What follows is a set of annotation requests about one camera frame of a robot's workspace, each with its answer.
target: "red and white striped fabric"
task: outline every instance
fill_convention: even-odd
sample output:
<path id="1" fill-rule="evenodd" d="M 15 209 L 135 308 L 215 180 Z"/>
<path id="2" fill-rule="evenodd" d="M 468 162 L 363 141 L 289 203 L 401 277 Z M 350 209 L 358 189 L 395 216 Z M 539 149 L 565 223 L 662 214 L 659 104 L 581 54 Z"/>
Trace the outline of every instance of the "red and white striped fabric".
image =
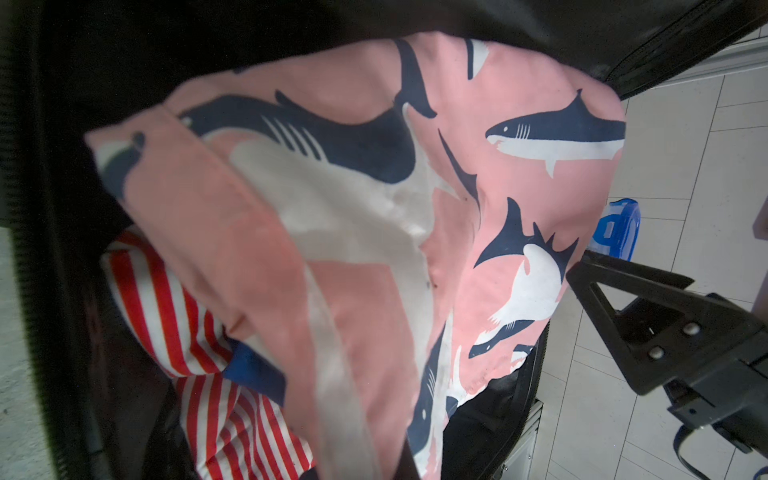
<path id="1" fill-rule="evenodd" d="M 134 227 L 101 259 L 136 339 L 172 378 L 182 428 L 205 480 L 299 478 L 314 466 L 280 407 L 221 375 L 232 358 L 223 326 L 181 286 Z"/>

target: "metal screw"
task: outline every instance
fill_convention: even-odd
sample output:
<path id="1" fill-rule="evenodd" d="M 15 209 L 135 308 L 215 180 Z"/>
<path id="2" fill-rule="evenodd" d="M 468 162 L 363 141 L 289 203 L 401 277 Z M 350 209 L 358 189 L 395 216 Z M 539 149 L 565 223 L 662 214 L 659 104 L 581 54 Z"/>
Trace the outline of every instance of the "metal screw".
<path id="1" fill-rule="evenodd" d="M 654 348 L 648 350 L 648 356 L 653 360 L 661 360 L 661 357 L 664 356 L 664 349 L 660 346 L 655 346 Z"/>
<path id="2" fill-rule="evenodd" d="M 698 335 L 700 331 L 701 327 L 698 323 L 695 322 L 687 323 L 686 326 L 683 327 L 683 333 L 688 336 Z"/>

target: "black cable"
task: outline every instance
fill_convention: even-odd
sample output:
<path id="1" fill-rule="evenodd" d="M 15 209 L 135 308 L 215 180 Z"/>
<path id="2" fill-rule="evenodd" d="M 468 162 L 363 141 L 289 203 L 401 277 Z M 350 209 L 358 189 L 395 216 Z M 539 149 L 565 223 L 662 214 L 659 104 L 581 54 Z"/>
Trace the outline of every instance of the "black cable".
<path id="1" fill-rule="evenodd" d="M 680 427 L 680 430 L 677 430 L 677 435 L 674 436 L 674 442 L 672 442 L 672 448 L 674 449 L 675 455 L 677 455 L 677 459 L 680 460 L 680 463 L 685 465 L 685 468 L 690 470 L 692 474 L 700 478 L 700 480 L 710 480 L 709 477 L 707 477 L 705 474 L 696 470 L 696 468 L 693 465 L 686 462 L 685 459 L 680 456 L 680 446 L 683 445 L 683 442 L 685 441 L 685 439 L 690 437 L 690 434 L 693 432 L 694 432 L 693 430 L 689 429 L 685 425 L 682 425 Z"/>

